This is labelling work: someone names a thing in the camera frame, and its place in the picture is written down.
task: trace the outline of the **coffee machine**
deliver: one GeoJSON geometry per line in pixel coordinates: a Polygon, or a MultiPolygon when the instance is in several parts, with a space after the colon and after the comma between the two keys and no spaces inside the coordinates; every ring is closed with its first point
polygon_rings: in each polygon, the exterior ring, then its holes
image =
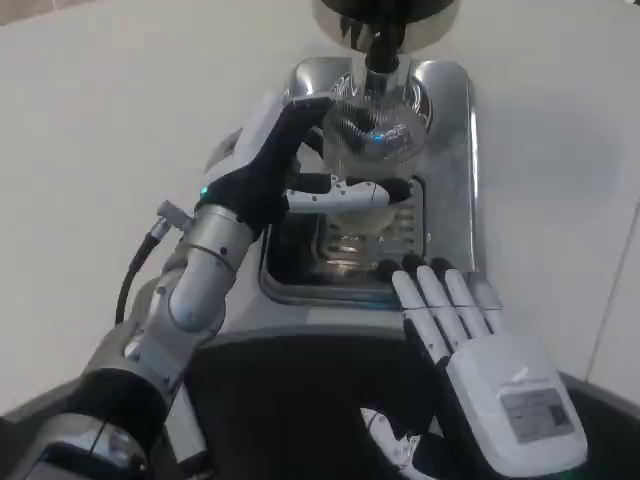
{"type": "MultiPolygon", "coordinates": [[[[393,294],[372,275],[407,251],[447,258],[469,278],[482,271],[476,112],[467,72],[415,53],[454,24],[458,0],[313,0],[315,19],[354,57],[312,57],[287,78],[287,98],[390,96],[409,105],[427,131],[411,180],[412,198],[376,234],[349,235],[325,215],[289,214],[265,235],[259,280],[274,301],[386,309],[393,294]]],[[[298,152],[303,171],[326,171],[322,125],[298,152]]]]}

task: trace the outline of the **stainless steel drip tray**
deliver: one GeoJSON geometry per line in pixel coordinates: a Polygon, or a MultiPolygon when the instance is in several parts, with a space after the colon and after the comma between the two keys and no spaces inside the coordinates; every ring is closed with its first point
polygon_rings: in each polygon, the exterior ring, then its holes
{"type": "MultiPolygon", "coordinates": [[[[348,58],[305,60],[292,72],[286,94],[336,92],[349,70],[348,58]]],[[[413,89],[423,99],[414,107],[430,118],[425,160],[412,181],[413,197],[376,235],[344,235],[326,215],[287,215],[263,241],[259,283],[274,301],[395,308],[391,288],[376,278],[375,267],[384,258],[400,260],[410,251],[446,258],[463,272],[477,270],[471,84],[466,72],[450,62],[416,63],[412,74],[413,89]]]]}

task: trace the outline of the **white robotic hand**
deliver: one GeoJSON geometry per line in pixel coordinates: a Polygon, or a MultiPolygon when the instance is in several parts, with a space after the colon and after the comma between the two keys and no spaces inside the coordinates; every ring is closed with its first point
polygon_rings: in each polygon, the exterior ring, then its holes
{"type": "Polygon", "coordinates": [[[437,388],[436,416],[462,478],[539,478],[581,466],[587,439],[548,354],[507,333],[486,283],[470,289],[448,262],[384,260],[409,342],[437,388]]]}

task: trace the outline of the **black surface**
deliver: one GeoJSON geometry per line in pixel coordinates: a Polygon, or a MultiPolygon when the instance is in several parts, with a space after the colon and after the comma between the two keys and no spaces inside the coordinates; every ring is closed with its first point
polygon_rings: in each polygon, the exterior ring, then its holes
{"type": "Polygon", "coordinates": [[[95,370],[82,377],[65,411],[120,427],[147,452],[160,436],[169,413],[162,396],[150,383],[116,369],[95,370]]]}
{"type": "Polygon", "coordinates": [[[333,11],[371,25],[382,20],[407,24],[435,15],[453,0],[322,0],[333,11]]]}
{"type": "MultiPolygon", "coordinates": [[[[339,479],[349,472],[352,478],[392,477],[363,435],[354,405],[398,411],[398,422],[420,430],[426,428],[430,392],[415,382],[416,360],[403,336],[376,332],[306,326],[238,334],[216,339],[198,355],[187,383],[211,461],[220,468],[214,478],[339,479]],[[279,338],[270,340],[271,335],[279,338]],[[291,476],[294,470],[300,474],[291,476]]],[[[588,467],[575,478],[640,478],[637,407],[584,382],[566,381],[589,440],[588,467]]],[[[0,478],[42,423],[64,406],[62,399],[39,400],[38,409],[16,423],[0,419],[0,478]]],[[[433,468],[446,471],[442,452],[420,451],[418,461],[430,462],[434,455],[439,462],[433,468]]],[[[156,479],[183,478],[164,437],[151,464],[156,479]]]]}
{"type": "Polygon", "coordinates": [[[187,388],[217,478],[395,478],[359,408],[428,428],[430,399],[416,368],[402,342],[257,338],[198,354],[187,388]]]}

